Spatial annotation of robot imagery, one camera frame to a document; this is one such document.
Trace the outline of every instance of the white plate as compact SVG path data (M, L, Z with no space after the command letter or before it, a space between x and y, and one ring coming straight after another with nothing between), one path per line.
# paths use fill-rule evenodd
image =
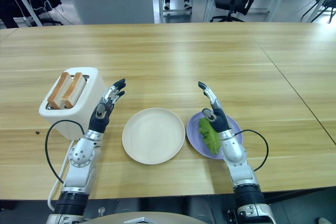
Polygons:
M170 160L179 152L184 139L181 119L162 108L138 112L129 119L122 132L122 145L127 154L147 165Z

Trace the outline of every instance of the wooden table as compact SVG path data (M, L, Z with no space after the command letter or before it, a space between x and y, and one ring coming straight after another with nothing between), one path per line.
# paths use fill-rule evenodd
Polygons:
M304 86L303 80L313 71L319 78L316 83L329 79L329 86L335 83L335 60L322 56L324 52L335 55L334 42L334 30L320 24L17 29L0 47L1 198L47 198L55 181L44 154L50 125L39 116L38 108L60 73L78 66L98 68L107 85L122 77L127 80L126 95L118 102L104 136L91 198L232 192L224 162L204 158L187 139L173 159L152 166L133 161L122 147L123 127L140 110L167 108L186 125L194 113L209 107L198 81L216 92L242 129L257 130L267 138L270 155L257 172L263 191L333 186L336 146L323 127L335 133L334 108L330 114L325 110L326 102L334 104L335 91L320 92ZM312 69L317 55L321 62ZM295 72L295 67L307 67L306 73ZM322 67L328 72L319 74ZM68 144L57 131L51 134L49 150L56 170ZM244 146L250 164L257 167L265 155L264 143L245 134Z

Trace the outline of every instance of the plate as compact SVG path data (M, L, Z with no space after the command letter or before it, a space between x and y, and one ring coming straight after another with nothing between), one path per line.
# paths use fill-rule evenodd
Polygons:
M149 108L132 116L122 132L126 153L142 164L166 162L181 149L185 128L181 119L163 108Z
M200 127L198 125L198 121L201 118L204 118L204 115L202 114L202 112L198 112L190 118L187 124L187 136L188 136L189 142L194 147L194 149L197 150L203 156L213 158L213 159L223 159L222 158L222 155L223 155L222 147L219 149L218 154L212 154L209 151L206 144L203 142L203 135L200 133ZM231 128L233 129L235 133L241 131L238 123L235 120L233 120L232 117L227 115L226 118L228 119L229 125L231 125ZM237 136L237 139L240 144L243 143L242 134L239 134Z

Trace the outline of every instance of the purple plate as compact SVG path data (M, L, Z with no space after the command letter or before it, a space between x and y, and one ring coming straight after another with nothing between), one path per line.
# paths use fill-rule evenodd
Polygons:
M205 157L213 158L213 159L223 159L223 150L222 147L219 149L218 154L212 154L208 147L206 147L206 144L203 142L203 135L200 133L200 127L198 125L199 119L203 118L204 115L202 112L198 112L193 115L192 118L190 118L188 124L187 124L187 136L188 140L191 143L191 145L194 147L195 150L197 150L200 154L202 154ZM233 131L235 133L241 131L238 123L233 120L230 116L226 116L228 119L229 124L231 125ZM239 134L237 136L237 139L240 144L243 143L243 135Z

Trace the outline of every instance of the cable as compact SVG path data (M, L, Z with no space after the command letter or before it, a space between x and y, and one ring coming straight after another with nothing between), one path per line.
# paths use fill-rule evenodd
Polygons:
M80 123L78 123L78 122L76 122L76 121L73 121L73 120L66 120L66 119L64 119L64 120L59 120L59 121L55 122L52 126L50 126L50 128L49 128L48 131L47 131L46 140L45 140L45 147L44 147L44 148L45 148L45 152L46 152L47 162L48 162L48 165L49 165L51 171L53 172L53 174L54 174L54 175L56 176L56 178L63 184L63 180L62 180L62 179L58 176L58 174L55 172L55 169L53 168L53 165L51 164L51 161L50 161L50 158L49 158L49 154L48 154L48 140L49 140L49 134L50 134L50 131L51 131L51 130L52 130L58 123L61 123L61 122L76 123L76 124L80 127L80 129L81 129L83 135L85 134L85 132L84 132L84 129L83 129L82 125L80 125Z
M236 136L236 135L239 135L239 134L242 134L243 132L246 132L246 131L251 131L251 132L253 132L253 133L256 133L258 136L260 136L260 137L264 140L264 142L265 142L265 144L266 144L266 155L265 155L265 158L264 158L263 162L261 163L261 165L259 165L257 168L254 169L254 171L257 171L257 170L259 170L260 168L262 168L262 166L264 165L264 163L266 162L266 160L267 160L267 158L268 158L268 152L269 152L268 143L267 143L266 139L263 137L263 135L261 135L259 132L256 132L256 131L254 131L254 130L249 130L249 129L247 129L247 130L242 130L242 131L239 131L238 133L236 133L235 136Z
M23 13L23 11L22 11L21 6L19 5L19 3L18 3L16 0L15 0L15 3L16 3L17 6L20 8L20 11L21 11L21 13L22 13L22 18L23 18L24 21L25 21L26 16L24 15L24 13Z
M55 11L57 11L57 13L63 18L63 19L65 19L67 22L69 22L70 24L72 24L72 25L74 25L74 23L72 23L72 22L70 22L69 20L67 20L59 11L58 11L58 9L56 9L56 8L54 8L55 9Z
M71 141L71 143L70 143L70 145L69 145L69 148L68 148L68 151L67 151L67 154L66 154L65 157L64 157L64 160L63 160L63 164L62 164L61 170L59 171L59 174L58 174L58 176L59 176L60 178L62 177L63 172L64 172L64 169L65 169L65 167L66 167L66 165L67 165L67 163L68 163L68 162L67 162L67 161L68 161L68 156L69 156L70 150L71 150L71 148L72 148L74 142L75 142L75 140L72 140L72 141ZM52 189L51 189L51 191L50 191L50 193L49 193L49 196L48 196L47 204L48 204L48 207L50 208L51 211L55 211L54 207L53 207L52 204L51 204L51 198L52 198L53 195L54 195L54 192L55 192L55 190L56 190L56 187L58 186L58 183L59 183L59 180L56 179L56 180L55 180L55 183L54 183L54 185L53 185L53 187L52 187Z

